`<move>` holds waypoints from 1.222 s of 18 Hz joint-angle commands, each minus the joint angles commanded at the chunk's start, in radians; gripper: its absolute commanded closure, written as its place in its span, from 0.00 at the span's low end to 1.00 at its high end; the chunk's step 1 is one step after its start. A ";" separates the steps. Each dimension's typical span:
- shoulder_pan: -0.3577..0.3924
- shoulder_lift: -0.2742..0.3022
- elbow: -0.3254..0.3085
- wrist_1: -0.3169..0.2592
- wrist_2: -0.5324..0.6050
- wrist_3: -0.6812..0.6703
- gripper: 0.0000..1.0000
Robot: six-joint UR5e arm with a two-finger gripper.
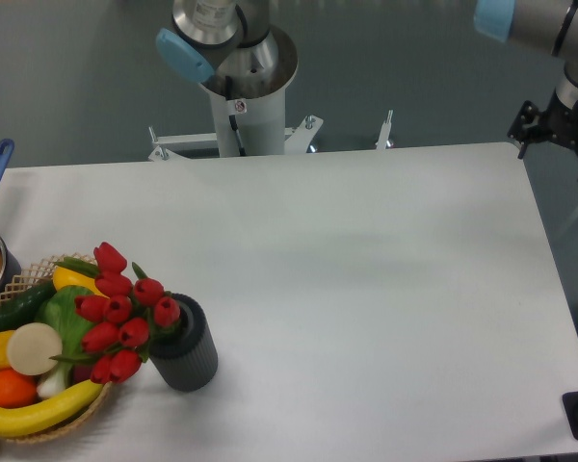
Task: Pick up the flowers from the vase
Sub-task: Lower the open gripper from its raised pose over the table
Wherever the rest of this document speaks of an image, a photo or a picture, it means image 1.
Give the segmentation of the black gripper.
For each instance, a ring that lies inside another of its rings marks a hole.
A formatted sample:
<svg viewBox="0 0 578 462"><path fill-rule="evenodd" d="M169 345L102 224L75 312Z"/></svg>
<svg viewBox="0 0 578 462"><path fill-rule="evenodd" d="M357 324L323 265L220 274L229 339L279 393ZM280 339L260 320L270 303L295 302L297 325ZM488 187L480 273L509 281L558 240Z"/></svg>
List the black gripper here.
<svg viewBox="0 0 578 462"><path fill-rule="evenodd" d="M526 100L515 116L507 137L519 146L523 159L531 144L550 142L572 151L578 158L578 96L564 102L553 93L544 111Z"/></svg>

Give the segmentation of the silver robot arm blue cap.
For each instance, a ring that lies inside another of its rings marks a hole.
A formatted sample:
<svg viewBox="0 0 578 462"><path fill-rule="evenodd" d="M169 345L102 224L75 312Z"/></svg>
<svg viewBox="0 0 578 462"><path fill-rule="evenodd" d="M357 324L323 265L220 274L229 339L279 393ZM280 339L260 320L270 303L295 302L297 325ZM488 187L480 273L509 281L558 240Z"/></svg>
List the silver robot arm blue cap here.
<svg viewBox="0 0 578 462"><path fill-rule="evenodd" d="M155 44L181 78L227 100L283 90L298 70L296 45L272 24L269 1L175 1Z"/></svg>

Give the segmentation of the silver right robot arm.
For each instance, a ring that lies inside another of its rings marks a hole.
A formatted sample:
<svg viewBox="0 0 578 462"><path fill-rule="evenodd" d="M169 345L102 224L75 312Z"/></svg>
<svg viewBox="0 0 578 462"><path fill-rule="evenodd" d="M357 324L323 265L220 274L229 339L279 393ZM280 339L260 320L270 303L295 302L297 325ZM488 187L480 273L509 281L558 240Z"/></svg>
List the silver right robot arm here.
<svg viewBox="0 0 578 462"><path fill-rule="evenodd" d="M474 12L479 33L513 42L564 62L563 78L543 110L527 100L508 138L522 159L532 144L550 142L578 158L578 1L479 1Z"/></svg>

